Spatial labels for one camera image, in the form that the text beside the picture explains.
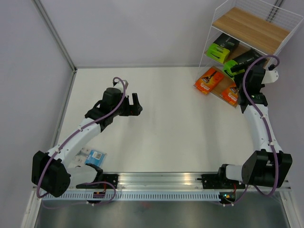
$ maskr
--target gray wall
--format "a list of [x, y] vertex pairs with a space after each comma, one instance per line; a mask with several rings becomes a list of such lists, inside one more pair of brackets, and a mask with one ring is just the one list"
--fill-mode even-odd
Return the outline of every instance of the gray wall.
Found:
[[71, 70], [30, 0], [0, 6], [0, 226], [19, 227], [32, 157], [51, 144]]
[[77, 67], [199, 64], [225, 0], [42, 0]]
[[[283, 8], [304, 15], [304, 1], [286, 0]], [[281, 147], [293, 157], [289, 180], [304, 220], [304, 24], [291, 38], [279, 57], [280, 78], [264, 89], [272, 127]]]

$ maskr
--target orange box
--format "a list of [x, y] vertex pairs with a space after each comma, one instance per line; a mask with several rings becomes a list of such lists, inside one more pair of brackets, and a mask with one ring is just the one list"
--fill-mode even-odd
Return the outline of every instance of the orange box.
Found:
[[194, 86], [204, 94], [208, 94], [224, 78], [222, 72], [215, 66], [203, 74]]
[[238, 88], [235, 83], [231, 84], [222, 92], [222, 97], [230, 104], [234, 105], [238, 101]]

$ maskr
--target white floor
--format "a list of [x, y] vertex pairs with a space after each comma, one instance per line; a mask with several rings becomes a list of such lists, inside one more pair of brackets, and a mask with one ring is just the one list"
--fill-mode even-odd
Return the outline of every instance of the white floor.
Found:
[[194, 87], [196, 67], [79, 69], [59, 141], [119, 76], [138, 93], [140, 116], [116, 117], [89, 146], [107, 153], [106, 172], [217, 171], [243, 164], [253, 153], [249, 127], [240, 111]]

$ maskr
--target blue label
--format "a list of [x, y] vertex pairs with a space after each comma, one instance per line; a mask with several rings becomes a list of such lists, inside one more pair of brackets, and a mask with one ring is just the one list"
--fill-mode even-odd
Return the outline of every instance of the blue label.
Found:
[[98, 151], [95, 151], [95, 150], [91, 150], [88, 158], [85, 161], [85, 164], [91, 163], [91, 164], [94, 164], [94, 165], [97, 165], [97, 166], [100, 167], [104, 158], [105, 158], [104, 153], [101, 153], [101, 152], [98, 152]]

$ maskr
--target green box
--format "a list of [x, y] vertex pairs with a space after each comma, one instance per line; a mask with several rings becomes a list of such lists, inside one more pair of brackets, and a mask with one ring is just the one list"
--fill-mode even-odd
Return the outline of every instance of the green box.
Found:
[[257, 51], [255, 51], [254, 49], [251, 49], [251, 50], [243, 53], [242, 55], [235, 57], [234, 59], [226, 62], [224, 64], [223, 71], [228, 77], [230, 77], [231, 79], [234, 80], [235, 75], [244, 73], [245, 70], [240, 70], [240, 71], [232, 73], [231, 72], [232, 67], [234, 67], [235, 65], [241, 65], [241, 64], [246, 64], [248, 62], [253, 62], [260, 57], [261, 57], [261, 55]]
[[220, 63], [224, 63], [229, 54], [237, 48], [239, 41], [222, 33], [208, 48], [206, 55]]

